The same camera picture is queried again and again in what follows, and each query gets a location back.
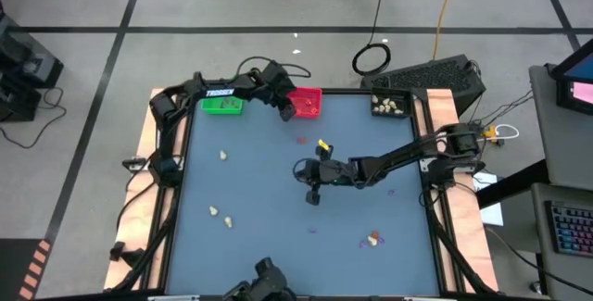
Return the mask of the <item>white paper sheet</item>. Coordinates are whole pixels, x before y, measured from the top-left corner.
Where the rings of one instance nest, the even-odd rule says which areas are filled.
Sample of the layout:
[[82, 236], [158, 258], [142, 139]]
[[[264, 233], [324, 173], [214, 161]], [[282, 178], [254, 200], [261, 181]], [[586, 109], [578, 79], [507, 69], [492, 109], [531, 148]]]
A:
[[[478, 172], [473, 175], [473, 185], [477, 191], [486, 188], [490, 184], [498, 181], [498, 177], [494, 174], [485, 172]], [[502, 211], [500, 204], [495, 204], [480, 210], [482, 222], [487, 225], [500, 226], [504, 225]]]

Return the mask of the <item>wooden side board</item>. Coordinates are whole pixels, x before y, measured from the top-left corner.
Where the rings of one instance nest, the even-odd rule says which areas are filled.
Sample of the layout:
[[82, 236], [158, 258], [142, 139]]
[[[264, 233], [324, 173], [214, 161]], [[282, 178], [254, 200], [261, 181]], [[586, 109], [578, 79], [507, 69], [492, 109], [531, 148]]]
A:
[[[135, 157], [149, 157], [156, 147], [157, 127], [152, 113], [148, 107], [145, 107], [144, 117], [141, 118], [142, 131], [138, 141]], [[183, 119], [178, 125], [173, 154], [181, 155], [184, 150], [186, 119]], [[126, 190], [125, 204], [144, 190], [147, 185], [153, 181], [152, 176], [147, 170], [141, 171], [130, 182]], [[162, 225], [167, 218], [173, 198], [174, 189], [167, 188], [159, 190], [158, 186], [153, 184], [148, 190], [138, 196], [124, 211], [120, 220], [120, 226], [116, 233], [116, 242], [125, 243], [124, 250], [132, 251], [138, 248], [147, 249], [149, 239], [154, 237], [158, 231], [158, 226], [154, 221]], [[141, 288], [158, 288], [163, 286], [166, 269], [163, 266], [166, 262], [165, 250], [169, 250], [170, 242], [165, 236], [164, 240], [158, 246], [153, 258], [149, 260], [149, 267], [146, 267], [144, 275], [133, 286], [133, 290]], [[109, 261], [107, 276], [104, 282], [104, 289], [115, 287], [121, 282], [125, 275], [132, 268], [124, 262]]]
[[[459, 122], [450, 90], [430, 89], [427, 96], [432, 125], [436, 130], [443, 125]], [[447, 199], [456, 245], [482, 281], [497, 291], [497, 279], [472, 174], [456, 172], [454, 181], [455, 185], [447, 190]]]

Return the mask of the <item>black bracket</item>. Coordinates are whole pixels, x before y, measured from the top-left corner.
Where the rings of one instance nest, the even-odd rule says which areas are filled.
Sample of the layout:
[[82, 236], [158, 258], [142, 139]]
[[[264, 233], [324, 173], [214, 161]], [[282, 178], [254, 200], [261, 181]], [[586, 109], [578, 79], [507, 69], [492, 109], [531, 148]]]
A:
[[126, 250], [125, 245], [124, 242], [117, 241], [109, 251], [109, 260], [117, 262], [122, 259], [129, 267], [134, 267], [144, 255], [145, 250], [143, 248]]

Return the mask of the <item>black desk bar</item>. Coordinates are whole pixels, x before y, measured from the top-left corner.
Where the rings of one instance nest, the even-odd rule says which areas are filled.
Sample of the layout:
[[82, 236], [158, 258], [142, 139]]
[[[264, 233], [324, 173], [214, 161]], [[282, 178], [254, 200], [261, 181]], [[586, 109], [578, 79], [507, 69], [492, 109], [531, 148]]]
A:
[[515, 196], [530, 189], [534, 183], [548, 183], [549, 171], [545, 159], [538, 161], [509, 177], [489, 184], [476, 194], [480, 208], [490, 207], [509, 197]]

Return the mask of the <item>black plastic basket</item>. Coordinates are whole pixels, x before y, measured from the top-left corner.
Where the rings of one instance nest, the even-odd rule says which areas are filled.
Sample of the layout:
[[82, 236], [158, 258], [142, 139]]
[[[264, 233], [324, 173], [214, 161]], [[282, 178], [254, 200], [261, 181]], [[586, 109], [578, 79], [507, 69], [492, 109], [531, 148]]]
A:
[[[375, 95], [378, 98], [378, 103], [372, 102], [372, 96]], [[383, 105], [383, 100], [389, 98], [390, 101], [394, 101], [397, 105], [397, 108], [391, 107], [391, 112], [373, 112], [372, 109], [374, 107], [379, 107]], [[371, 112], [373, 116], [376, 117], [388, 117], [388, 118], [398, 118], [404, 119], [409, 118], [412, 116], [412, 107], [413, 107], [413, 97], [411, 92], [406, 90], [397, 90], [397, 89], [388, 89], [388, 88], [372, 88], [371, 94]], [[395, 109], [401, 109], [403, 111], [402, 115], [398, 115], [394, 113]]]

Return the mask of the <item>desk monitor with lit screen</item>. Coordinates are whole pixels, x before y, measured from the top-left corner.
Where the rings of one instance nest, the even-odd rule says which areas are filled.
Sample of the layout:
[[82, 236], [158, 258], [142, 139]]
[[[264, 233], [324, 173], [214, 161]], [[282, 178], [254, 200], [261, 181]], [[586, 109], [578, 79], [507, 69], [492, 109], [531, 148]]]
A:
[[549, 69], [558, 107], [593, 116], [593, 38]]

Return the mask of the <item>backlit keyboard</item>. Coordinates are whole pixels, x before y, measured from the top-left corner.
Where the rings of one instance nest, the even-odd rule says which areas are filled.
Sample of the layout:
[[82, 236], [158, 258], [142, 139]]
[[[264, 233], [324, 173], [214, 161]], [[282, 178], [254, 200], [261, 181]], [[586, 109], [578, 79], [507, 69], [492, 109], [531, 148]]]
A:
[[593, 257], [593, 209], [545, 202], [550, 239], [556, 253]]

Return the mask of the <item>red plastic basket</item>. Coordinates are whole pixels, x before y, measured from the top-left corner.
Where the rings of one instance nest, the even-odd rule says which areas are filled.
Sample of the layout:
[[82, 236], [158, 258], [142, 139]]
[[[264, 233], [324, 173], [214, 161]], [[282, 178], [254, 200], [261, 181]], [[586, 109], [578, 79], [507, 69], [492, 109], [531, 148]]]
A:
[[[303, 119], [316, 119], [322, 112], [322, 89], [313, 87], [297, 87], [288, 94], [289, 99], [296, 108], [296, 117]], [[305, 105], [309, 99], [310, 107]]]

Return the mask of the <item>grey desk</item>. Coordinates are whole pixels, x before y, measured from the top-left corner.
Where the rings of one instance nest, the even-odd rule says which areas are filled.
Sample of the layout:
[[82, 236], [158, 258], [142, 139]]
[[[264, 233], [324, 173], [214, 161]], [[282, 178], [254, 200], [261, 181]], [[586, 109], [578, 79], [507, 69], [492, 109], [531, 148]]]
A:
[[593, 115], [556, 104], [556, 82], [543, 66], [528, 70], [549, 180], [593, 191]]
[[593, 301], [593, 257], [579, 257], [554, 251], [546, 217], [545, 202], [559, 201], [571, 207], [593, 209], [593, 192], [536, 183], [531, 195], [544, 270], [545, 291], [560, 301]]

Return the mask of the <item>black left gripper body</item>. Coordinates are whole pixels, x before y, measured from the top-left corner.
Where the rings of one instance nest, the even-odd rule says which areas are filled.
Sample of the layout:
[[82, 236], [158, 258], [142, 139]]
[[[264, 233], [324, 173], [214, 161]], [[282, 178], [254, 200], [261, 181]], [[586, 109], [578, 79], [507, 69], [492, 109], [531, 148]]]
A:
[[277, 62], [270, 62], [265, 67], [263, 80], [266, 83], [266, 92], [270, 95], [268, 102], [272, 107], [285, 105], [288, 94], [296, 89], [286, 69]]

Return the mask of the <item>green plastic basket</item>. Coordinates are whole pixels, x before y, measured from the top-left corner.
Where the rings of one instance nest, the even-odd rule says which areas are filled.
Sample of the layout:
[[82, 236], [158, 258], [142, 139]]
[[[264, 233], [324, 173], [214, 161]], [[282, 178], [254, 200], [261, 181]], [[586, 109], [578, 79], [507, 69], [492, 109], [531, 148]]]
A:
[[[228, 101], [228, 107], [221, 107], [223, 101]], [[232, 102], [235, 102], [235, 107], [229, 106]], [[240, 115], [243, 110], [243, 100], [232, 96], [202, 99], [200, 107], [209, 115]]]

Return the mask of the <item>black floor equipment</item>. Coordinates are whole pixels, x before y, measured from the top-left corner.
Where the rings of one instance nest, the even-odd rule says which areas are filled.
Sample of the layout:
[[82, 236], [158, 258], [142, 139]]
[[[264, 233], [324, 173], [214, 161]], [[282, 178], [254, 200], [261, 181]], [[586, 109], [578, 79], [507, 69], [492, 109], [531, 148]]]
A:
[[9, 17], [0, 2], [0, 122], [32, 121], [64, 64]]

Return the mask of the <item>black device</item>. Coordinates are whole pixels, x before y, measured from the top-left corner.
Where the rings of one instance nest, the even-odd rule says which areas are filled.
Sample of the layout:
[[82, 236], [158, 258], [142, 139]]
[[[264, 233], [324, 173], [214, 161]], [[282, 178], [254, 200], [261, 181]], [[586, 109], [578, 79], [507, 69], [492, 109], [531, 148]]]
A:
[[223, 301], [297, 301], [296, 294], [270, 257], [255, 265], [258, 277], [252, 282], [241, 281], [223, 297]]

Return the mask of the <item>black orange striped mat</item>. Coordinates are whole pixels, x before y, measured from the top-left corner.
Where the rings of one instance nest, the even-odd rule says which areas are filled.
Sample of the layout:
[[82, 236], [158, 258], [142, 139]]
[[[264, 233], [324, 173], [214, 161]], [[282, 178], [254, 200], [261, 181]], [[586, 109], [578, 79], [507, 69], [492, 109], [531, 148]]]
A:
[[0, 301], [32, 301], [52, 244], [45, 239], [0, 239]]

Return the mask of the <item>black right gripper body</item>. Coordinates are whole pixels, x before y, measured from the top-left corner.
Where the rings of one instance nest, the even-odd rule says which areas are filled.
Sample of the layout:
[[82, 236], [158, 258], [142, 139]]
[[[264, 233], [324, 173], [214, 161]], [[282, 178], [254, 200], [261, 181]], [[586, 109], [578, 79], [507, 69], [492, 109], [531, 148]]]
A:
[[354, 168], [337, 160], [308, 160], [303, 169], [303, 180], [307, 183], [354, 185]]

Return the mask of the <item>black table frame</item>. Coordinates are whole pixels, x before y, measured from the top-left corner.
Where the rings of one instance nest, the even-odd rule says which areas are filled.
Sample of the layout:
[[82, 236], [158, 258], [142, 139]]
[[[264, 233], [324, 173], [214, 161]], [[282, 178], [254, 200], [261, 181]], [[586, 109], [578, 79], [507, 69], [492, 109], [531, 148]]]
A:
[[[334, 88], [322, 91], [316, 119], [283, 121], [260, 101], [238, 116], [209, 115], [198, 107], [187, 114], [166, 293], [223, 295], [253, 279], [255, 265], [270, 257], [300, 295], [438, 295], [443, 279], [418, 203], [418, 166], [397, 169], [362, 190], [323, 186], [317, 206], [306, 202], [308, 188], [293, 176], [293, 167], [303, 165], [299, 159], [314, 157], [319, 139], [345, 161], [380, 156], [415, 138], [411, 119], [375, 117], [370, 102], [368, 91]], [[299, 137], [307, 142], [299, 144]], [[373, 231], [384, 244], [369, 245]], [[360, 241], [368, 246], [360, 248]]]

